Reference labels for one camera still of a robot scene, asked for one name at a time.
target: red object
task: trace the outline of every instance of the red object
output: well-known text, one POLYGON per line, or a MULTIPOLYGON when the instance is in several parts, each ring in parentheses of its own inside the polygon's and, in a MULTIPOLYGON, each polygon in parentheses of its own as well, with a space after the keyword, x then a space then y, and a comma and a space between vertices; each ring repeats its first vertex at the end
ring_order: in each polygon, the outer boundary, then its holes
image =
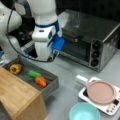
POLYGON ((41 87, 47 86, 47 80, 43 76, 36 77, 35 82, 39 84, 41 87))

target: table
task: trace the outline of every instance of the table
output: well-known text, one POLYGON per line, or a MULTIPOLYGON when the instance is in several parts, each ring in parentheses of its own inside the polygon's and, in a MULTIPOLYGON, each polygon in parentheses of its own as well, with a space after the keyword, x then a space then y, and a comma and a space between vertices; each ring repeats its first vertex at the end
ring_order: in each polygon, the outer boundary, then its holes
MULTIPOLYGON (((96 76, 120 87, 120 50, 100 73, 61 55, 52 63, 33 63, 59 77, 59 88, 45 101, 48 109, 48 116, 45 120, 69 120, 70 109, 82 101, 78 93, 83 86, 78 85, 75 78, 78 74, 88 79, 96 76)), ((101 120, 117 120, 120 116, 120 109, 114 116, 108 116, 101 111, 100 114, 101 120)))

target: yellow object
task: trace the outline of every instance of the yellow object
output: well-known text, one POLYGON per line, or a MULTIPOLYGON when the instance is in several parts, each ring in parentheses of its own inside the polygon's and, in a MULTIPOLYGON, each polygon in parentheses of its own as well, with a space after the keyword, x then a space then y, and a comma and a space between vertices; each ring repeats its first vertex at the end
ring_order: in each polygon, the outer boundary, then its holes
POLYGON ((22 71, 22 65, 21 64, 13 64, 10 66, 10 72, 14 75, 19 74, 22 71))

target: frying pan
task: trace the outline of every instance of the frying pan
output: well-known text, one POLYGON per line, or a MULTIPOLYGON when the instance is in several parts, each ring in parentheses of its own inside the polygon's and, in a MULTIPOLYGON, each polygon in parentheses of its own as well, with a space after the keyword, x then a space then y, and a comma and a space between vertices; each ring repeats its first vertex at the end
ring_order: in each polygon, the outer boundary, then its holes
POLYGON ((115 88, 103 80, 88 82, 86 78, 77 75, 77 82, 86 86, 89 99, 101 105, 109 104, 116 98, 115 88))

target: wooden box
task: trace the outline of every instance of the wooden box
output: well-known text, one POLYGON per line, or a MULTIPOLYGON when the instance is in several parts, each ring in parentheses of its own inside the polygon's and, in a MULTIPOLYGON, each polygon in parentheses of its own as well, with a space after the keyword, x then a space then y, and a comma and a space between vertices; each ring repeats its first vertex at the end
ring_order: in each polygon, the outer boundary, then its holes
POLYGON ((0 100, 12 120, 44 120, 46 106, 39 90, 0 67, 0 100))

